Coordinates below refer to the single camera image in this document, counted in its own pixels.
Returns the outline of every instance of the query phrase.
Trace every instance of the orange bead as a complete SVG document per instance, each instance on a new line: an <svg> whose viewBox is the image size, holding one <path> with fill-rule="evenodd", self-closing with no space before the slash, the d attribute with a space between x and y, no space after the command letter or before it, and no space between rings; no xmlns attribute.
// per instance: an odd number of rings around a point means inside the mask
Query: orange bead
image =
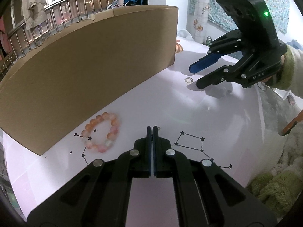
<svg viewBox="0 0 303 227"><path fill-rule="evenodd" d="M97 116L96 116L96 121L97 121L98 123L101 123L103 120L104 120L104 119L102 118L101 115L97 115Z"/></svg>
<svg viewBox="0 0 303 227"><path fill-rule="evenodd" d="M82 132L81 132L81 135L83 136L83 137L89 137L89 131L88 130L83 130Z"/></svg>
<svg viewBox="0 0 303 227"><path fill-rule="evenodd" d="M92 119L92 120L90 121L90 124L91 124L92 126L95 126L95 125L98 124L98 122L97 122L97 120Z"/></svg>
<svg viewBox="0 0 303 227"><path fill-rule="evenodd" d="M116 138L117 138L117 136L114 133L112 133L112 132L110 132L110 133L107 134L107 139L109 139L111 141L115 141Z"/></svg>
<svg viewBox="0 0 303 227"><path fill-rule="evenodd" d="M108 120L109 119L109 113L102 113L102 118L104 119L104 120Z"/></svg>
<svg viewBox="0 0 303 227"><path fill-rule="evenodd" d="M88 130L88 131L90 132L90 131L92 131L93 126L92 126L91 124L87 124L87 125L85 126L85 129Z"/></svg>
<svg viewBox="0 0 303 227"><path fill-rule="evenodd" d="M109 119L112 121L116 118L117 116L114 113L109 114Z"/></svg>
<svg viewBox="0 0 303 227"><path fill-rule="evenodd" d="M114 120L111 122L111 125L112 125L112 126L119 126L119 125L120 125L119 120L118 120L118 119L114 119Z"/></svg>

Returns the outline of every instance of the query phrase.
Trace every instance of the metal railing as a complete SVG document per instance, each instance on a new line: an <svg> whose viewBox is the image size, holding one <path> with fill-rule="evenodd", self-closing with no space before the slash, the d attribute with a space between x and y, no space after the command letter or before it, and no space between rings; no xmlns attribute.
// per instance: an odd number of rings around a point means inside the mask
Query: metal railing
<svg viewBox="0 0 303 227"><path fill-rule="evenodd" d="M56 34L69 25L93 14L107 10L114 0L56 0L44 6L47 20L31 30L26 30L25 21L16 24L8 33L13 51L4 58L0 65L0 81L14 62L25 56L32 49L40 46L49 36Z"/></svg>

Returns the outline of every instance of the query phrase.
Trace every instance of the metal ring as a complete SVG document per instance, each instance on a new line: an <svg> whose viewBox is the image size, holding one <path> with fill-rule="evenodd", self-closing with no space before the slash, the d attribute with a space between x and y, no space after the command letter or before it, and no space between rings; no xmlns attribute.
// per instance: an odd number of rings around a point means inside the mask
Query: metal ring
<svg viewBox="0 0 303 227"><path fill-rule="evenodd" d="M190 77L184 79L186 83L192 83L194 80Z"/></svg>

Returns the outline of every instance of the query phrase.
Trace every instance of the metal screw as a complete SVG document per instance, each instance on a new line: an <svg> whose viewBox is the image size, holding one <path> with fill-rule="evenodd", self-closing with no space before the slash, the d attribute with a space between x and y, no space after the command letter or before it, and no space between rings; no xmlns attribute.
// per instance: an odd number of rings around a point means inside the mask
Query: metal screw
<svg viewBox="0 0 303 227"><path fill-rule="evenodd" d="M212 161L209 159L204 159L201 161L202 165L206 166L206 167L210 167L212 165Z"/></svg>
<svg viewBox="0 0 303 227"><path fill-rule="evenodd" d="M176 153L176 151L173 150L173 149L166 150L166 154L169 155L169 156L173 156L173 155L175 155L175 153Z"/></svg>
<svg viewBox="0 0 303 227"><path fill-rule="evenodd" d="M140 152L137 149L132 149L131 151L129 151L131 156L137 156Z"/></svg>
<svg viewBox="0 0 303 227"><path fill-rule="evenodd" d="M102 165L103 165L103 160L102 160L102 159L95 159L95 160L93 161L93 165L94 165L95 167L102 166Z"/></svg>

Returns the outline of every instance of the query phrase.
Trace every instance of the brown cardboard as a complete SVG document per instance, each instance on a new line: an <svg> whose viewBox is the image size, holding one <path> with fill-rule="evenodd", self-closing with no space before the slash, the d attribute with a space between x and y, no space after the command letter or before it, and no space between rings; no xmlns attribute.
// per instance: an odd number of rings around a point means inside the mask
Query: brown cardboard
<svg viewBox="0 0 303 227"><path fill-rule="evenodd" d="M49 37L0 83L0 127L42 155L97 111L173 64L177 20L177 7L125 7Z"/></svg>

